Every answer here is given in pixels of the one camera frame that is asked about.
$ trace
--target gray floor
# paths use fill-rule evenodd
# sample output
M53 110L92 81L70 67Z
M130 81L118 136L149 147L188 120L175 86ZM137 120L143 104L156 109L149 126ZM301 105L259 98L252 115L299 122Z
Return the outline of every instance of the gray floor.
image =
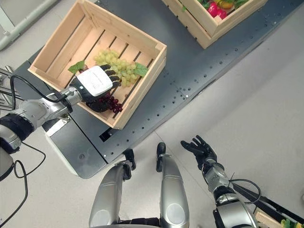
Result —
M71 2L62 1L48 13L47 23L53 29L60 21L56 14L61 7L62 13L66 11ZM303 15L304 6L266 42L134 149L137 169L123 186L122 219L159 216L161 175L155 171L155 150L157 143L163 141L184 178L190 227L215 227L212 196L194 157L179 144L196 134L213 146L229 175L235 172L236 178L251 179L264 195L304 216ZM39 43L46 41L53 29L38 36L46 18L28 31L37 34L34 45L26 45L25 34L0 52L1 65L18 66L38 49ZM21 50L23 56L13 58ZM112 164L93 178L83 180L69 172L42 129L26 142L45 151L47 159L29 176L28 200L6 227L87 227L96 190ZM39 163L40 158L26 147L14 155L27 170ZM1 182L2 219L22 200L23 188L22 180L14 175Z

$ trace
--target artificial grapes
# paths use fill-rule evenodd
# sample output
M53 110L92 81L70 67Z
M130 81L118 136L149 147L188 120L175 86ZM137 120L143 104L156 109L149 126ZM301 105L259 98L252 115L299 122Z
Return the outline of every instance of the artificial grapes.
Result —
M119 53L109 48L104 51L100 51L94 60L97 65L111 65L109 70L113 70L117 73L117 76L121 79L122 87L130 87L139 78L134 74L136 64L134 62L128 63L125 59L119 59Z

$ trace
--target black cable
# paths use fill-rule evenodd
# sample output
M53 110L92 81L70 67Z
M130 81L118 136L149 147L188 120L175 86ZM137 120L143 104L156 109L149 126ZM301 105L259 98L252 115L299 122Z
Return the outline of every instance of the black cable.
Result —
M58 103L58 102L63 101L67 97L66 94L63 94L60 98L58 98L56 100L52 100L52 99L48 98L47 96L45 96L43 93L41 93L38 89L36 89L28 80L26 80L23 77L20 77L18 75L12 75L10 77L9 83L10 83L10 89L11 89L11 94L12 94L12 108L13 109L16 108L16 95L15 95L15 87L14 87L14 79L15 78L18 78L19 80L21 80L22 82L24 82L25 84L27 84L31 89L33 89L41 97L43 97L44 99L46 99L46 100L48 100L50 102Z
M36 168L34 168L32 171L26 173L26 176L29 176L33 171L35 171L36 169L38 169L40 165L42 165L42 163L44 162L44 160L46 159L47 156L46 156L46 154L43 153L41 150L38 150L37 148L32 147L32 146L26 144L25 142L22 142L22 144L26 145L27 147L29 147L29 148L31 148L31 149L33 149L33 150L35 150L35 151L37 151L37 152L39 152L39 153L41 153L41 154L43 155L43 159L42 159L42 161L39 163L39 165L36 166ZM21 177L21 176L18 176L18 175L16 175L16 177L19 178L19 179L24 178L24 176Z
M253 203L256 203L256 202L258 202L260 200L261 195L262 195L262 191L261 191L260 187L257 184L255 184L253 181L247 180L247 179L233 179L233 180L230 180L229 182L237 182L237 181L249 182L252 185L254 185L256 187L256 189L258 190L258 196L257 196L257 198L254 201L244 202L245 204L253 204Z
M17 163L20 164L21 166L21 169L22 169L22 172L23 172L23 178L24 178L24 188L25 188L25 196L23 198L23 201L20 203L20 205L16 208L16 210L4 221L0 224L0 228L3 227L17 212L18 210L22 207L22 205L24 204L24 202L27 200L28 198L28 193L29 193L29 190L28 190L28 179L27 179L27 175L26 175L26 172L25 172L25 168L22 164L21 161L19 160L16 160L15 163L14 163L14 173L16 175L16 177L18 177L18 174L17 174L17 171L16 171L16 165Z
M13 97L13 95L12 95L11 93L6 92L6 91L3 91L3 90L0 90L0 93L1 93L1 94L6 94L6 95L9 95L9 96L12 96L12 97ZM18 97L18 96L16 96L16 98L19 99L19 100L21 100L21 101L24 101L22 98L20 98L20 97Z
M23 164L22 164L22 162L21 161L19 161L19 160L16 160L15 161L15 163L14 163L14 173L15 173L15 176L17 177L17 178L19 178L19 179L21 179L21 178L24 178L24 186L25 186L25 196L24 196L24 199L23 199L23 201L20 203L20 205L17 207L17 209L3 222L3 223L1 223L0 224L0 228L1 227L3 227L17 212L18 212L18 210L22 207L22 205L24 204L24 202L26 201L26 199L27 199L27 197L28 197L28 193L29 193L29 190L28 190L28 179L27 179L27 176L29 176L33 171L35 171L36 169L38 169L39 168L39 166L44 162L44 160L46 159L46 154L45 153L43 153L41 150L38 150L37 148L35 148L35 147L33 147L33 146L30 146L30 145L28 145L28 144L26 144L25 142L23 142L22 144L24 144L24 145L26 145L26 146L28 146L29 148L31 148L31 149L33 149L33 150L35 150L35 151L37 151L37 152L39 152L39 153L41 153L41 154L43 154L43 159L42 159L42 161L39 163L39 165L38 166L36 166L36 168L34 168L32 171L30 171L30 172L28 172L28 173L26 173L26 171L25 171L25 168L24 168L24 166L23 166ZM16 164L17 163L19 163L20 164L20 166L21 166L21 168L22 168L22 172L23 172L23 176L19 176L18 174L17 174L17 171L16 171Z

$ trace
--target dark gray table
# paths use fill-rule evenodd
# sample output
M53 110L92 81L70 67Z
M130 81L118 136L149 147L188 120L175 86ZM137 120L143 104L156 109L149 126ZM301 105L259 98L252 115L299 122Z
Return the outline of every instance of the dark gray table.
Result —
M203 50L161 0L98 1L101 7L167 44L167 65L123 130L109 128L76 106L72 121L55 133L52 140L80 177L92 177L127 148L140 143L261 44L302 2L269 0L262 9ZM27 71L34 59L35 56L16 73L47 94L49 88ZM39 98L21 83L16 83L16 87L25 99Z

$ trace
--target wooden crate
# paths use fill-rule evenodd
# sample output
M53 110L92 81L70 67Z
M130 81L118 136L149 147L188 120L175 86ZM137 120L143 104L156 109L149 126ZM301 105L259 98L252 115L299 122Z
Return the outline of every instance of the wooden crate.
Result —
M267 0L249 0L238 9L231 11L226 18L221 19L219 16L213 18L197 0L162 1L203 48L210 46L267 2ZM187 8L185 11L182 10L183 5Z
M94 56L110 48L121 59L135 61L149 68L131 87L113 90L123 104L123 111L97 113L84 103L79 105L112 128L122 129L146 95L166 63L167 47L105 9L87 1L77 1L28 69L58 91L67 87L73 74L71 65L84 60L95 65Z

